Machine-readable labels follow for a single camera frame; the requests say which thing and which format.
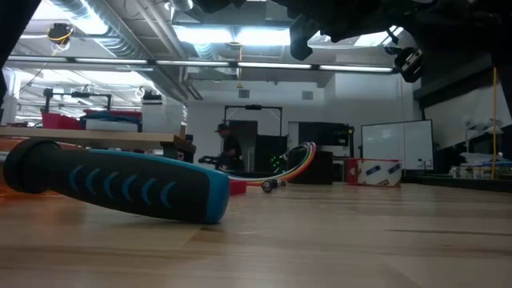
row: red object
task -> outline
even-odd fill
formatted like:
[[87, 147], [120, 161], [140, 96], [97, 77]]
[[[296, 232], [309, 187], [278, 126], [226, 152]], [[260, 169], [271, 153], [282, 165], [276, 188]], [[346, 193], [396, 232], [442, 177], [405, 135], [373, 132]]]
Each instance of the red object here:
[[83, 130], [79, 120], [54, 113], [45, 113], [42, 115], [42, 128]]
[[358, 158], [350, 158], [345, 160], [346, 182], [349, 185], [357, 185], [359, 177]]
[[245, 195], [247, 192], [247, 182], [230, 180], [230, 196]]
[[[83, 112], [85, 114], [89, 115], [89, 114], [92, 114], [92, 113], [96, 113], [97, 111], [96, 110], [91, 110], [91, 109], [85, 109]], [[142, 121], [142, 112], [110, 110], [110, 111], [108, 111], [108, 113], [110, 115], [112, 115], [112, 116], [130, 117], [130, 118], [136, 118], [136, 119]]]

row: workbench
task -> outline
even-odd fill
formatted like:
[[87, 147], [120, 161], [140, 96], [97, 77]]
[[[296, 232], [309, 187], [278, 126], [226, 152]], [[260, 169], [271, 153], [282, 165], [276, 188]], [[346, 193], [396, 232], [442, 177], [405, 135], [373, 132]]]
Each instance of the workbench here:
[[0, 127], [0, 137], [47, 138], [93, 148], [120, 148], [124, 150], [163, 150], [164, 157], [193, 162], [195, 146], [174, 134], [135, 133], [92, 130], [56, 130], [35, 128]]

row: table leg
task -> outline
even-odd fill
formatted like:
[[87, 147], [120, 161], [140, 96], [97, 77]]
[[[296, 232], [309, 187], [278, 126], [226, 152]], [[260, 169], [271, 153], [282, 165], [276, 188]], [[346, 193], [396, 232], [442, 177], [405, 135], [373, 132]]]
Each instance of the table leg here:
[[178, 148], [173, 143], [162, 142], [163, 157], [178, 159]]
[[184, 154], [183, 161], [188, 162], [188, 163], [194, 163], [194, 153], [183, 151], [183, 154]]

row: wooden table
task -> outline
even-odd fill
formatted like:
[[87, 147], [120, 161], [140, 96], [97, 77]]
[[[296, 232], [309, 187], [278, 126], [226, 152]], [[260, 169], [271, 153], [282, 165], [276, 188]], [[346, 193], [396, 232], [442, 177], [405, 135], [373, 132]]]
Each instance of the wooden table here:
[[288, 185], [214, 226], [0, 198], [0, 287], [510, 288], [512, 194]]
[[195, 153], [194, 145], [174, 134], [2, 127], [0, 137], [2, 136], [48, 138], [57, 142], [94, 148], [163, 149], [164, 156], [168, 158], [177, 158], [178, 151], [181, 151], [187, 162], [194, 161]]

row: whiteboard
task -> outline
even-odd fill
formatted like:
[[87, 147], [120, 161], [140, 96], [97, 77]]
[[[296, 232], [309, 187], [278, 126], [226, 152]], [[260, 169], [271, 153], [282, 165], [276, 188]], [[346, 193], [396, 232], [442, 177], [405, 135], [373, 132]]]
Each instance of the whiteboard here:
[[406, 170], [432, 170], [432, 121], [363, 126], [362, 157], [401, 160]]

